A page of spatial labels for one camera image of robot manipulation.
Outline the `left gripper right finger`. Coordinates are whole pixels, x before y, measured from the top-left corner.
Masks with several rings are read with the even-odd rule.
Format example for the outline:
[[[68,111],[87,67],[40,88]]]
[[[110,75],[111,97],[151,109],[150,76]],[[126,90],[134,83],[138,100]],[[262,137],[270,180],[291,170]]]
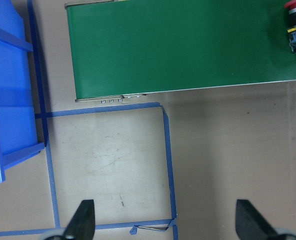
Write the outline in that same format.
[[[279,235],[247,199],[236,201],[235,231],[240,240],[271,240]]]

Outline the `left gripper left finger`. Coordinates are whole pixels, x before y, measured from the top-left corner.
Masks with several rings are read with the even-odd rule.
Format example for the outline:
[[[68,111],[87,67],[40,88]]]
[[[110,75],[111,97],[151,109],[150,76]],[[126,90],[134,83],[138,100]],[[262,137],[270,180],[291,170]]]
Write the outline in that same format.
[[[95,235],[95,204],[93,199],[82,200],[65,228],[64,240],[92,240]]]

